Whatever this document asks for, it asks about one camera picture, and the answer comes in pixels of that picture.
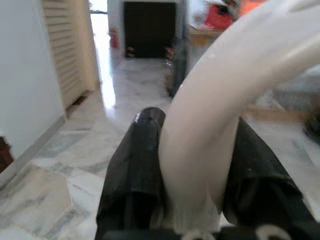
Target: white wall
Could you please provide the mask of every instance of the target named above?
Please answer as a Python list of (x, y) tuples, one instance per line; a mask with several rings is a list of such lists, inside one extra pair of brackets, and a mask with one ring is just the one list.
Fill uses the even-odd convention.
[(0, 129), (19, 157), (64, 109), (38, 0), (0, 7)]

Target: black object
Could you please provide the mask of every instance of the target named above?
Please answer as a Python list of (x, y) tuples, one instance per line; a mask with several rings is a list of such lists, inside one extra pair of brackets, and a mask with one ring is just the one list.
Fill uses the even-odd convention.
[(125, 1), (123, 5), (125, 56), (164, 58), (176, 34), (176, 4)]
[[(158, 159), (164, 120), (158, 108), (141, 111), (114, 153), (96, 217), (95, 240), (181, 239), (172, 230), (149, 230), (153, 210), (165, 207)], [(260, 240), (256, 229), (265, 224), (282, 228), (293, 240), (320, 239), (320, 225), (303, 203), (302, 193), (242, 118), (224, 196), (223, 213), (238, 226), (212, 233), (216, 240)]]
[[(287, 231), (293, 240), (319, 240), (320, 224), (317, 222), (298, 222)], [(264, 240), (259, 239), (256, 228), (236, 226), (223, 227), (220, 232), (212, 233), (216, 240)], [(110, 231), (103, 240), (181, 240), (182, 236), (172, 230), (122, 230)], [(270, 234), (269, 240), (283, 240), (283, 238)]]
[(320, 113), (317, 113), (305, 124), (304, 133), (320, 145)]
[(110, 230), (148, 229), (153, 210), (162, 206), (158, 145), (165, 113), (138, 113), (112, 156), (96, 217), (95, 239)]
[(224, 195), (223, 213), (233, 224), (314, 221), (303, 195), (268, 145), (241, 118)]
[(173, 81), (170, 97), (174, 97), (179, 90), (180, 85), (184, 82), (187, 76), (187, 67), (188, 67), (188, 40), (183, 38), (177, 40), (174, 44), (174, 53), (173, 53)]

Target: red object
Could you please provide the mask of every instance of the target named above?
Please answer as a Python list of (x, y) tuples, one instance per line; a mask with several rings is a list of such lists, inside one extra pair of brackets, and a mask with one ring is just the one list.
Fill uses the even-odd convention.
[(118, 47), (117, 30), (115, 28), (111, 27), (109, 30), (109, 34), (110, 34), (110, 45), (112, 48), (116, 49)]
[(226, 29), (232, 24), (232, 22), (232, 17), (229, 13), (221, 14), (220, 7), (211, 4), (204, 21), (204, 25), (214, 29)]

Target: black plastic cover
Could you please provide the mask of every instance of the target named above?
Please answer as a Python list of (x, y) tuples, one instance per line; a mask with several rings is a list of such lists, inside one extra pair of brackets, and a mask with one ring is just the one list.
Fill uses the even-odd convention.
[(223, 213), (236, 225), (287, 228), (312, 221), (303, 195), (273, 151), (241, 118), (224, 195)]
[(97, 212), (96, 240), (110, 230), (148, 229), (155, 206), (163, 204), (158, 145), (165, 113), (139, 112), (113, 154)]

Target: orange object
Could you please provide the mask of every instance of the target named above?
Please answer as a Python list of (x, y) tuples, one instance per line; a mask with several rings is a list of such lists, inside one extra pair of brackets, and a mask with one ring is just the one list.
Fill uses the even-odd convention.
[(110, 45), (112, 48), (116, 49), (118, 47), (117, 30), (115, 28), (111, 27), (109, 30), (109, 34), (110, 34)]
[(266, 2), (266, 0), (243, 0), (239, 9), (239, 17), (247, 14), (264, 2)]

